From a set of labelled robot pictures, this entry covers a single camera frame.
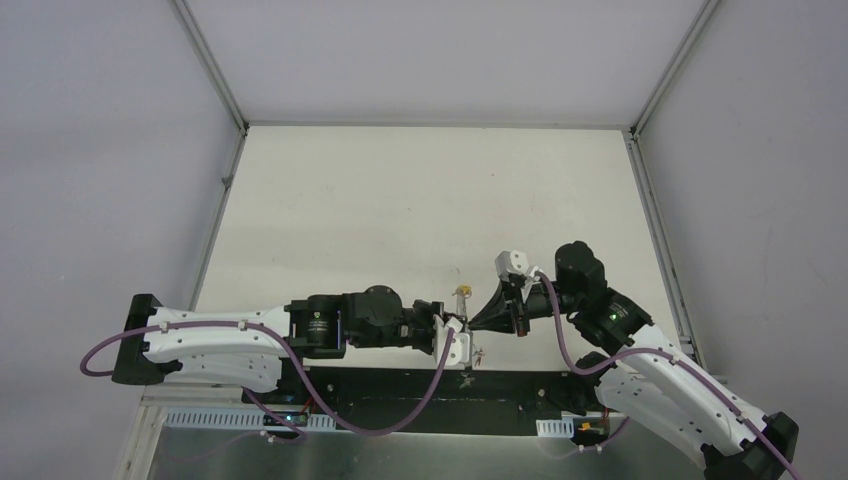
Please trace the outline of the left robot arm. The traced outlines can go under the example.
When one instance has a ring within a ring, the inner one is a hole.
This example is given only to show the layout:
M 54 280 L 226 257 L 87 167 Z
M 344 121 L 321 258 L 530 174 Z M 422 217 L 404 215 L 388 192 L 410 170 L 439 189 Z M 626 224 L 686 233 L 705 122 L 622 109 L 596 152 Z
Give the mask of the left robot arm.
M 341 359 L 348 347 L 410 347 L 439 358 L 447 335 L 462 327 L 448 318 L 442 303 L 417 300 L 406 308 L 383 285 L 225 313 L 177 310 L 151 294 L 138 294 L 110 377 L 143 386 L 160 384 L 170 375 L 236 384 L 269 392 L 288 405 L 303 396 L 305 378 L 282 366 L 284 359 Z

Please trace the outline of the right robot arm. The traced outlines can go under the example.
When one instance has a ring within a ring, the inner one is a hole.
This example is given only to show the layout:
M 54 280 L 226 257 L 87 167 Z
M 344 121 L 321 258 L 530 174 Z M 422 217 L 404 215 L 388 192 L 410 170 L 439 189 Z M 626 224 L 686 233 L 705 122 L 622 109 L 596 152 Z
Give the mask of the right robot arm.
M 524 336 L 535 319 L 554 322 L 571 374 L 569 400 L 626 415 L 674 446 L 707 479 L 778 479 L 793 466 L 798 424 L 767 414 L 722 385 L 665 335 L 634 300 L 610 287 L 605 266 L 582 241 L 560 246 L 547 275 L 523 252 L 495 259 L 499 285 L 474 330 Z

